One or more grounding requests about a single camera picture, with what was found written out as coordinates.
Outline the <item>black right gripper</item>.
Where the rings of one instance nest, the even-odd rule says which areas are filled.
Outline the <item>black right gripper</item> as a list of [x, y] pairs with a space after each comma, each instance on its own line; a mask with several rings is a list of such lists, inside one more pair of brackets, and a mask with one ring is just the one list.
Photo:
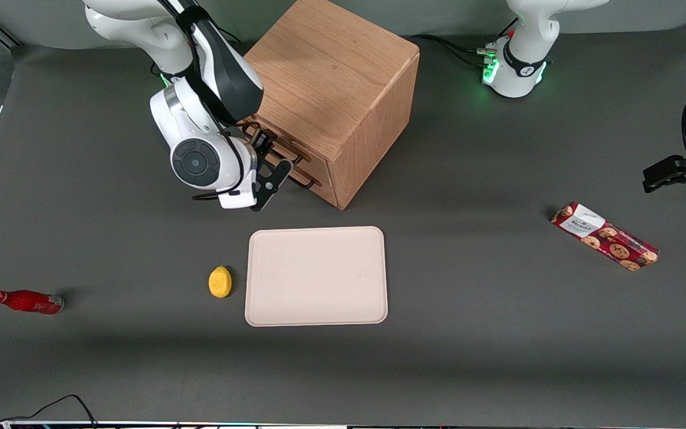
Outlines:
[[[270, 130], [256, 129], [251, 135], [250, 144], [257, 157], [261, 158], [253, 185], [255, 204], [251, 206], [251, 211], [260, 212], [293, 171], [294, 152], [279, 143], [273, 143], [273, 132]], [[265, 160], [268, 154], [277, 160], [276, 165]]]

